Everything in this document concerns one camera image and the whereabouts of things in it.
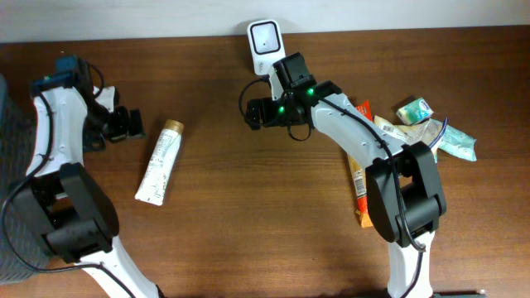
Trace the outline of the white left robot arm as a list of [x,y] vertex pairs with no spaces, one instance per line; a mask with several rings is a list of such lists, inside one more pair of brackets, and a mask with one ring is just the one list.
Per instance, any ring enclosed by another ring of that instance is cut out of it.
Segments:
[[119,102],[118,91],[94,84],[97,68],[75,55],[31,84],[36,139],[25,176],[1,201],[1,281],[83,270],[111,297],[159,297],[161,290],[123,247],[110,198],[84,167],[84,154],[108,142],[144,136],[141,114]]

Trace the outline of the orange spaghetti packet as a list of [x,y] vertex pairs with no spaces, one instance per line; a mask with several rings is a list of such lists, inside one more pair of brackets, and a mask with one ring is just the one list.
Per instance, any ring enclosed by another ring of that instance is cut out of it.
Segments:
[[372,227],[373,224],[368,210],[365,170],[352,156],[348,155],[347,158],[355,192],[355,213],[359,217],[359,224],[362,228]]

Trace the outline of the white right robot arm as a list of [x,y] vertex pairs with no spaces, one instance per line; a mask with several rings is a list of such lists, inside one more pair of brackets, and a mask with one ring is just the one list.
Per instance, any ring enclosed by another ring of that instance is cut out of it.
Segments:
[[389,136],[339,86],[317,82],[300,53],[274,62],[258,81],[271,94],[238,104],[245,122],[253,130],[306,125],[352,156],[365,172],[369,217],[388,243],[387,296],[433,297],[431,244],[446,199],[430,147]]

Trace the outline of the white tube with gold cap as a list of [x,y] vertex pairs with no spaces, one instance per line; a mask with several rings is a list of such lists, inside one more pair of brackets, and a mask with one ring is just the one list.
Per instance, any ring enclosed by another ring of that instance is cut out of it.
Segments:
[[184,127],[183,123],[176,120],[166,120],[134,196],[136,200],[157,206],[163,205],[166,187],[181,147]]

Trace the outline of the cream chips bag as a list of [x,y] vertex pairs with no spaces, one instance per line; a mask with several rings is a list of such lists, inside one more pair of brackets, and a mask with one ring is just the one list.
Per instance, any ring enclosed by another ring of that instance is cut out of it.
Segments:
[[423,142],[430,148],[435,161],[437,150],[447,129],[447,119],[444,122],[428,118],[425,122],[416,125],[393,125],[379,116],[373,117],[374,124],[391,137],[397,138],[408,145]]

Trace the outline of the teal tissue pack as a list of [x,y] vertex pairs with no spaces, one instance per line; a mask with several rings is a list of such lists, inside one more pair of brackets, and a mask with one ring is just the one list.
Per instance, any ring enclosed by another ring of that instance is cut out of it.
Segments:
[[415,125],[430,118],[433,113],[426,100],[419,98],[399,108],[396,115],[405,125]]

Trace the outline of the teal wet wipes pack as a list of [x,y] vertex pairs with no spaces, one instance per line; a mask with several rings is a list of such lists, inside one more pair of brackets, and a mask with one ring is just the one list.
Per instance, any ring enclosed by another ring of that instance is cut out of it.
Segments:
[[452,156],[475,162],[477,161],[475,143],[475,138],[447,125],[439,148]]

